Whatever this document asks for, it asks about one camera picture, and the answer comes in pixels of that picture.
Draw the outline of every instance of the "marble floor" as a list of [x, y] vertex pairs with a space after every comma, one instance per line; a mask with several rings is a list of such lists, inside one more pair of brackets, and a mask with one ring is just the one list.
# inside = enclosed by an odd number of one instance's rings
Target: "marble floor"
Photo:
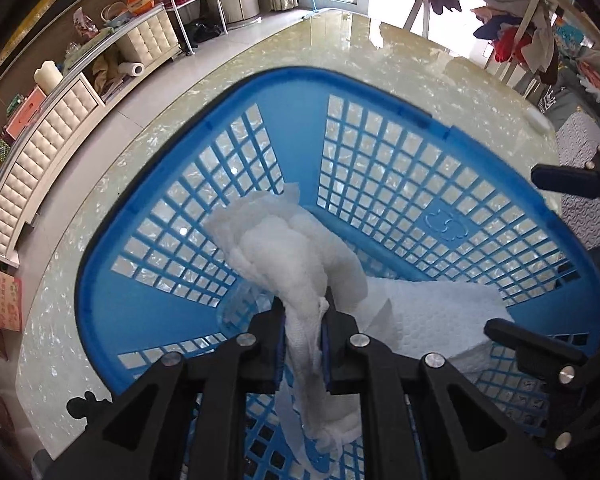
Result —
[[[86, 388], [96, 392], [98, 383], [104, 388], [84, 354], [78, 350], [69, 355], [67, 350], [78, 339], [73, 287], [80, 254], [95, 226], [150, 154], [173, 135], [183, 118], [236, 80], [275, 66], [329, 68], [394, 93], [429, 111], [443, 124], [465, 129], [521, 174], [528, 174], [535, 162], [554, 161], [555, 139], [533, 131], [523, 115], [527, 104], [519, 95], [494, 85], [494, 80], [474, 64], [417, 36], [405, 41], [402, 30], [379, 20], [331, 11], [258, 44], [302, 21], [307, 13], [292, 10], [271, 14], [259, 24], [203, 43], [195, 56], [181, 57], [151, 74], [83, 143], [43, 202], [37, 224], [22, 235], [17, 275], [23, 283], [23, 311], [28, 317], [33, 305], [31, 319], [38, 320], [33, 328], [27, 327], [32, 348], [29, 357], [37, 364], [33, 367], [36, 370], [42, 370], [45, 362], [53, 362], [45, 369], [53, 377], [46, 377], [46, 387], [42, 387], [34, 380], [35, 374], [29, 373], [19, 378], [18, 390], [27, 391], [28, 400], [23, 403], [30, 404], [27, 413], [36, 412], [31, 420], [42, 421], [36, 427], [52, 456], [81, 431], [76, 421], [59, 415], [64, 413], [67, 395], [81, 395]], [[201, 85], [187, 92], [201, 80]], [[410, 80], [419, 84], [409, 84]], [[474, 108], [480, 114], [471, 112]], [[504, 114], [509, 117], [506, 124]], [[77, 214], [85, 210], [93, 217], [90, 222], [83, 222], [84, 216]], [[73, 328], [67, 319], [72, 320]], [[64, 346], [67, 338], [71, 342], [68, 347]], [[20, 445], [27, 456], [32, 456], [42, 444], [14, 389], [22, 336], [10, 333], [6, 343], [10, 361], [0, 361], [0, 393], [14, 418]], [[63, 375], [59, 370], [56, 374], [56, 362], [62, 361], [64, 371], [71, 373]], [[98, 398], [102, 393], [96, 392]]]
[[[18, 246], [25, 319], [43, 273], [78, 208], [120, 153], [165, 108], [210, 72], [250, 46], [302, 20], [306, 10], [274, 12], [261, 23], [231, 30], [200, 44], [194, 56], [168, 62], [129, 94], [82, 144], [45, 198], [34, 228], [23, 233]], [[43, 446], [18, 402], [14, 380], [22, 335], [6, 332], [9, 361], [0, 359], [0, 394], [16, 427], [16, 437], [30, 458]]]

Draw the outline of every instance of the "paper towel roll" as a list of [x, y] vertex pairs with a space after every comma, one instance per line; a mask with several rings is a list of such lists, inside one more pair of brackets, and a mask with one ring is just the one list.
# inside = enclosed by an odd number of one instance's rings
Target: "paper towel roll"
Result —
[[62, 74], [56, 68], [53, 61], [45, 61], [42, 67], [33, 73], [33, 80], [46, 94], [51, 94], [51, 91], [62, 81]]
[[118, 65], [118, 71], [121, 74], [138, 77], [144, 73], [144, 65], [142, 63], [120, 63]]

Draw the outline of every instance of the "cardboard box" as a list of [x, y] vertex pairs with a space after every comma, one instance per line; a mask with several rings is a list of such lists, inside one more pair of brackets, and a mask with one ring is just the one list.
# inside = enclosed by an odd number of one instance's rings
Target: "cardboard box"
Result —
[[0, 329], [22, 332], [22, 282], [0, 272]]

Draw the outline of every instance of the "clothes drying rack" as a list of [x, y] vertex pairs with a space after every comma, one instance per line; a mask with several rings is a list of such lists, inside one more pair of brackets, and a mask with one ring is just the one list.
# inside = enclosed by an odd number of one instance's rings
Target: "clothes drying rack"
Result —
[[[533, 18], [534, 13], [538, 6], [545, 4], [550, 13], [556, 14], [558, 16], [562, 16], [567, 13], [570, 16], [573, 16], [577, 22], [579, 28], [584, 32], [584, 34], [594, 42], [594, 44], [600, 46], [600, 31], [594, 25], [594, 23], [590, 20], [590, 18], [581, 10], [578, 10], [573, 2], [570, 0], [529, 0], [528, 7], [526, 8], [525, 15], [522, 17], [522, 22], [518, 26], [518, 30], [516, 31], [516, 35], [513, 41], [512, 52], [515, 51], [515, 47], [522, 38], [522, 35], [525, 33], [526, 28], [529, 26], [531, 19]], [[422, 36], [424, 38], [429, 38], [429, 21], [430, 21], [430, 1], [429, 0], [415, 0], [413, 3], [413, 7], [411, 7], [411, 11], [409, 16], [407, 17], [407, 21], [404, 24], [406, 30], [411, 30], [413, 27], [413, 23], [416, 20], [420, 9], [424, 7], [424, 15], [422, 20]], [[492, 62], [494, 61], [494, 51], [491, 52], [487, 63], [484, 68], [486, 69]], [[506, 84], [511, 76], [513, 75], [514, 70], [518, 66], [518, 63], [512, 58], [509, 62], [503, 62], [500, 64], [498, 69], [496, 70], [496, 77], [500, 79], [504, 84]]]

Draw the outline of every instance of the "white tissue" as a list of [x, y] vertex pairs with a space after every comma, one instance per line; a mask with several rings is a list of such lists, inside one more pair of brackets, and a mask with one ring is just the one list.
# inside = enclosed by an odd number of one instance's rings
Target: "white tissue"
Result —
[[470, 380], [491, 363], [485, 323], [511, 320], [493, 285], [368, 278], [367, 286], [368, 296], [352, 312], [361, 332], [414, 359], [442, 354]]
[[342, 452], [362, 434], [360, 403], [358, 396], [331, 396], [324, 386], [319, 346], [329, 306], [324, 294], [329, 285], [336, 307], [352, 310], [366, 296], [366, 276], [357, 256], [298, 201], [293, 184], [280, 196], [252, 192], [213, 211], [205, 228], [229, 266], [282, 300], [304, 433], [317, 440], [318, 451]]

